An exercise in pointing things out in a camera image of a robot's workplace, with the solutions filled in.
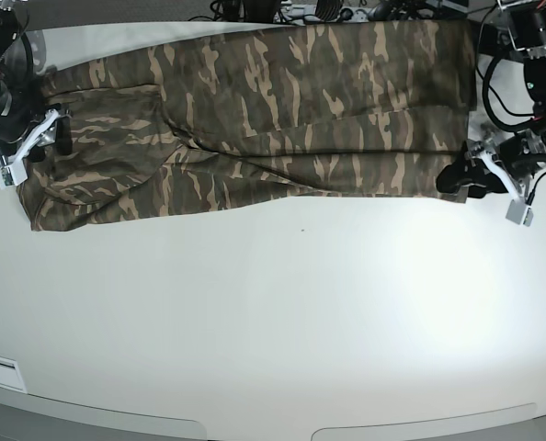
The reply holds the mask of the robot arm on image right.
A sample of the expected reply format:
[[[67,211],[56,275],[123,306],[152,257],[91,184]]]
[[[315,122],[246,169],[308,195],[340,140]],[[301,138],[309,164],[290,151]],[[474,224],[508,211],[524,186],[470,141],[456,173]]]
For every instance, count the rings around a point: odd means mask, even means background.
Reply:
[[[532,204],[546,176],[546,1],[499,1],[506,23],[490,50],[493,54],[482,79],[482,101],[494,126],[509,134],[505,141],[467,141],[455,162],[436,180],[439,193],[454,195],[467,188],[470,198],[507,193]],[[523,66],[524,84],[532,110],[519,123],[505,123],[494,112],[490,97],[497,65],[515,59]]]

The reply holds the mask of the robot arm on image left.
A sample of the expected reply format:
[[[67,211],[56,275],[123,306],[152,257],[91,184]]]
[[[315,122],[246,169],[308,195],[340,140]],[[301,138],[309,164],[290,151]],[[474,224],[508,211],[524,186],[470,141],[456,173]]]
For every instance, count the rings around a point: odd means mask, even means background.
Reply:
[[[0,165],[9,165],[28,136],[39,135],[25,157],[32,163],[45,159],[51,145],[60,155],[73,151],[70,112],[47,105],[40,91],[34,54],[28,39],[29,13],[18,13],[14,1],[0,1]]]

